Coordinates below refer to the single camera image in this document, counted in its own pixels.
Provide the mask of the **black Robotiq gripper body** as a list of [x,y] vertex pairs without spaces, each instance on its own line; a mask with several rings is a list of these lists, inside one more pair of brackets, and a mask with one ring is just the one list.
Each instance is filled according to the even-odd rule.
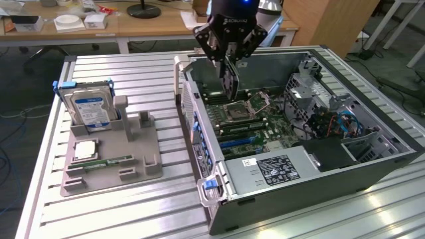
[[207,24],[218,44],[237,42],[254,30],[257,25],[258,0],[211,0]]

